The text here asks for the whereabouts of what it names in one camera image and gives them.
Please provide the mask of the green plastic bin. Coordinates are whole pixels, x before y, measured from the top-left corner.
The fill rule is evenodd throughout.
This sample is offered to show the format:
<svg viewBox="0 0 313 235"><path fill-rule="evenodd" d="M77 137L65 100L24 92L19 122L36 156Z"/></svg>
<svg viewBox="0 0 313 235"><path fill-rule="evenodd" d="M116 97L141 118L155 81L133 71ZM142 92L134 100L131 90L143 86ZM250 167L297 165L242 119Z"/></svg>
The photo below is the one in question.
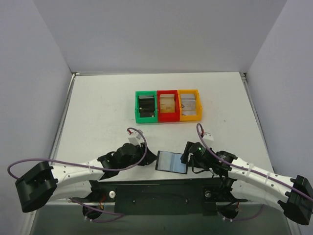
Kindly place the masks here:
<svg viewBox="0 0 313 235"><path fill-rule="evenodd" d="M157 92L136 91L134 113L136 123L157 123Z"/></svg>

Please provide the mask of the grey cards stack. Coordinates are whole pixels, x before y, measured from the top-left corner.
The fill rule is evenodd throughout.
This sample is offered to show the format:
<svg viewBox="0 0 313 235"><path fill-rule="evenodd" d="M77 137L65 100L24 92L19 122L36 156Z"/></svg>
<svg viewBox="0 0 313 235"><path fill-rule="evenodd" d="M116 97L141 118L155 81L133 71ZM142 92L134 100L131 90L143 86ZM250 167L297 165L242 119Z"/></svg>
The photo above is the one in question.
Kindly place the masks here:
<svg viewBox="0 0 313 235"><path fill-rule="evenodd" d="M181 109L183 116L195 116L196 111L196 98L194 94L181 94Z"/></svg>

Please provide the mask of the beige cards stack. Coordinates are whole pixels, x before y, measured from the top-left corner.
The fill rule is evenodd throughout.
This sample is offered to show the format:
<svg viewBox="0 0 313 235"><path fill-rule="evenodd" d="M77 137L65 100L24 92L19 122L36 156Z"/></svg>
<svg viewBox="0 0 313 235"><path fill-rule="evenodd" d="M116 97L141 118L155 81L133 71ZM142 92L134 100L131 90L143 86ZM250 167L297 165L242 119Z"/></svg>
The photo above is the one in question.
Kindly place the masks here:
<svg viewBox="0 0 313 235"><path fill-rule="evenodd" d="M161 94L159 96L159 107L161 113L174 113L175 112L175 95L174 94Z"/></svg>

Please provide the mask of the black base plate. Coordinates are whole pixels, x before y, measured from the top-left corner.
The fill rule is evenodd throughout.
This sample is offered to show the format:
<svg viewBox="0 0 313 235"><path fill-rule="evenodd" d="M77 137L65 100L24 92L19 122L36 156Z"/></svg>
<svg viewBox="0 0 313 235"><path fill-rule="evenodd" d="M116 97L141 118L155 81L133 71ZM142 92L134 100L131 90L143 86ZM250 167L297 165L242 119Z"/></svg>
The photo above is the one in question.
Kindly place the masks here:
<svg viewBox="0 0 313 235"><path fill-rule="evenodd" d="M149 181L91 181L91 192L77 196L82 203L114 203L114 212L124 215L216 215L223 207L245 201L233 196L233 180L195 178Z"/></svg>

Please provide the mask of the yellow plastic bin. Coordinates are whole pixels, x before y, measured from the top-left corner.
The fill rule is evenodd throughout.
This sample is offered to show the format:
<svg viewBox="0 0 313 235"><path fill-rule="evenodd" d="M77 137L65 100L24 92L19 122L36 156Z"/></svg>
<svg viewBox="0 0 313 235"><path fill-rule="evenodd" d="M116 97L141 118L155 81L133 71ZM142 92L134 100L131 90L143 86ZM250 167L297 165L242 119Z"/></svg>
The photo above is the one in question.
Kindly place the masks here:
<svg viewBox="0 0 313 235"><path fill-rule="evenodd" d="M202 105L198 90L178 90L180 103L180 121L201 121Z"/></svg>

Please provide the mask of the black leather card holder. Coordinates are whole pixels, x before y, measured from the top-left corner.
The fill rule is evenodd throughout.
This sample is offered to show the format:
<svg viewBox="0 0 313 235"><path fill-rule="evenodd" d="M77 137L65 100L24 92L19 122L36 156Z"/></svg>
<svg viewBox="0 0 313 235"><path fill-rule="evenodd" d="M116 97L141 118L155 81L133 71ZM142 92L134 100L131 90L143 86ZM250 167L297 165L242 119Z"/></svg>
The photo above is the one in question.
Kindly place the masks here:
<svg viewBox="0 0 313 235"><path fill-rule="evenodd" d="M181 153L158 151L155 170L177 174L187 174L187 165L186 163L181 162L181 157Z"/></svg>

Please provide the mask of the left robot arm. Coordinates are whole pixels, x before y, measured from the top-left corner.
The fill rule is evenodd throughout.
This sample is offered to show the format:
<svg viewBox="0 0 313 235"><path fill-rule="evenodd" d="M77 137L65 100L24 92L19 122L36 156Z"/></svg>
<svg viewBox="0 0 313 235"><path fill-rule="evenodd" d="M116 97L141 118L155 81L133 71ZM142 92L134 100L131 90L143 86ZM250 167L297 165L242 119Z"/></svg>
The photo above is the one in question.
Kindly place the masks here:
<svg viewBox="0 0 313 235"><path fill-rule="evenodd" d="M94 202L101 190L92 181L112 178L131 166L146 166L157 156L146 144L125 143L116 151L82 164L42 161L16 180L15 186L23 212L32 212L53 199L87 198Z"/></svg>

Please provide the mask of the red plastic bin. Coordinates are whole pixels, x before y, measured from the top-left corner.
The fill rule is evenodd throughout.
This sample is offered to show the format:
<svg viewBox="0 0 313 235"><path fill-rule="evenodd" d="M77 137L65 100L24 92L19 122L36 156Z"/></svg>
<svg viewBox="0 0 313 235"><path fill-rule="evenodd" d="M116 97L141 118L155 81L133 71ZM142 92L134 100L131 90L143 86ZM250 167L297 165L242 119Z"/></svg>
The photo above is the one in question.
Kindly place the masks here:
<svg viewBox="0 0 313 235"><path fill-rule="evenodd" d="M158 122L180 121L180 103L177 90L158 90L156 94Z"/></svg>

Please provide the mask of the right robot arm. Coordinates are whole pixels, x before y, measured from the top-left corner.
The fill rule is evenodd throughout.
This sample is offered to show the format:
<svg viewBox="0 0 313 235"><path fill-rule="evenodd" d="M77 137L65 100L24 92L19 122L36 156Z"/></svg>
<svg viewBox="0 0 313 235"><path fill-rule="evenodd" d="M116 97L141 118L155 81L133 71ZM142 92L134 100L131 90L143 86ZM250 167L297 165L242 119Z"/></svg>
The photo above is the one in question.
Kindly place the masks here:
<svg viewBox="0 0 313 235"><path fill-rule="evenodd" d="M183 164L210 171L223 178L219 196L255 201L281 210L291 221L309 225L313 214L313 187L304 176L282 176L256 167L236 155L214 152L200 142L187 142L180 158Z"/></svg>

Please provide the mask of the black card holders stack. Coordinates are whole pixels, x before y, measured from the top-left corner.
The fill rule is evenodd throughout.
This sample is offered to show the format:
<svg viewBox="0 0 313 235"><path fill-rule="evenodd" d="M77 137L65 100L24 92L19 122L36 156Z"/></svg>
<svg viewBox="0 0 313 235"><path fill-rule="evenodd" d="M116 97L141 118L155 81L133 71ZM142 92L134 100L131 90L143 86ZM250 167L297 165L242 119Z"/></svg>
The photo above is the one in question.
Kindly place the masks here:
<svg viewBox="0 0 313 235"><path fill-rule="evenodd" d="M138 106L141 118L155 116L155 97L153 95L140 95L138 97Z"/></svg>

